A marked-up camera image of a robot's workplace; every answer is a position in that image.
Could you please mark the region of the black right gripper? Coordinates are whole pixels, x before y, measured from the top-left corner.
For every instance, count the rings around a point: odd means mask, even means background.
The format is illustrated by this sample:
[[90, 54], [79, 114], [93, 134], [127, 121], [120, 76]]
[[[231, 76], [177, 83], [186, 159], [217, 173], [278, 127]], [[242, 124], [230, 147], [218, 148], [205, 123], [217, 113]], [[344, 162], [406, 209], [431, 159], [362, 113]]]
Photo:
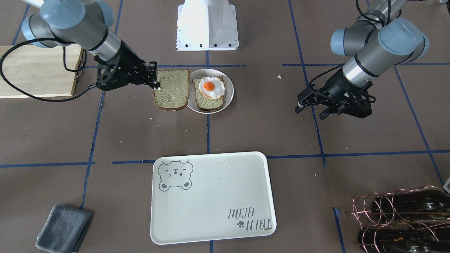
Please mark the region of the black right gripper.
[[102, 91], [112, 91], [128, 84], [147, 85], [153, 90], [161, 90], [158, 82], [156, 62], [145, 62], [122, 42], [118, 53], [110, 60], [94, 57], [98, 63], [95, 87]]

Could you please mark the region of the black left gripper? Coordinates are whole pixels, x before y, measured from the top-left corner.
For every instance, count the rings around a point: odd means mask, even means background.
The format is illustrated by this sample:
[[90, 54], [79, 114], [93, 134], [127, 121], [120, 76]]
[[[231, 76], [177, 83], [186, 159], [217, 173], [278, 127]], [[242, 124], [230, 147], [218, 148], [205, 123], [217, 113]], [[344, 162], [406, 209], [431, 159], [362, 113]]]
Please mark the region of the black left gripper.
[[376, 101], [376, 98], [368, 93], [368, 89], [373, 86], [370, 79], [366, 80], [362, 87], [357, 87], [345, 78], [343, 70], [340, 68], [325, 82], [322, 88], [316, 87], [313, 83], [316, 79], [335, 69], [337, 67], [313, 78], [305, 90], [297, 95], [296, 114], [313, 105], [326, 107], [319, 114], [320, 120], [333, 114], [347, 114], [358, 118], [365, 118], [372, 114], [371, 104]]

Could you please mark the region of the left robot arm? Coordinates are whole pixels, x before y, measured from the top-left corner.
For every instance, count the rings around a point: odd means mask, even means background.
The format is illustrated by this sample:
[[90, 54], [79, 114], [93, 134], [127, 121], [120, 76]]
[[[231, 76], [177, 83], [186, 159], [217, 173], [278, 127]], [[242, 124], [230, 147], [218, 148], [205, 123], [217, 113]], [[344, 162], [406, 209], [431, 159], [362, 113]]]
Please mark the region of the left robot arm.
[[317, 87], [314, 80], [307, 83], [297, 95], [297, 114], [306, 107], [322, 105], [321, 120], [333, 114], [368, 117], [376, 101], [368, 93], [373, 81], [389, 68], [414, 62], [429, 50], [428, 36], [400, 17], [405, 0], [376, 0], [365, 11], [358, 1], [355, 4], [358, 19], [350, 27], [336, 30], [330, 40], [331, 51], [349, 60], [333, 67], [335, 72], [323, 87]]

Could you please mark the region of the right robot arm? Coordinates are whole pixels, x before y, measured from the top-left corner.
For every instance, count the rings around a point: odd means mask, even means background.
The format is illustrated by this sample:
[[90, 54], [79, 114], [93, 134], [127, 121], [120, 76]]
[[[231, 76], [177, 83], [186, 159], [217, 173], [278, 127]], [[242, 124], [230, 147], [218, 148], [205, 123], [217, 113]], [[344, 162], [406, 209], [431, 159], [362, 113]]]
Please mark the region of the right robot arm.
[[128, 84], [159, 90], [156, 62], [145, 62], [109, 27], [114, 13], [102, 0], [45, 0], [21, 31], [42, 48], [80, 45], [98, 63], [97, 87], [111, 91]]

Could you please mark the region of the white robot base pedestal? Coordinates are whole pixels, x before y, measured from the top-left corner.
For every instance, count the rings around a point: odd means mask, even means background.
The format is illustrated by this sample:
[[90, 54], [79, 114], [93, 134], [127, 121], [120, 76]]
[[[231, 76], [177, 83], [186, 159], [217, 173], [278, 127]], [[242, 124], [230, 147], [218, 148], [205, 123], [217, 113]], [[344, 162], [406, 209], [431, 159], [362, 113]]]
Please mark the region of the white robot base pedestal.
[[177, 10], [178, 51], [239, 48], [236, 8], [228, 0], [186, 0]]

